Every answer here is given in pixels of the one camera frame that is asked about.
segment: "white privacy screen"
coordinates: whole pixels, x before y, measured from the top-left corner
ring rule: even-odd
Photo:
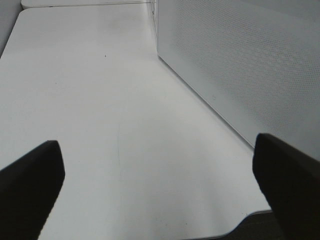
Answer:
[[[320,1],[159,0],[158,54],[252,146],[319,160]]]

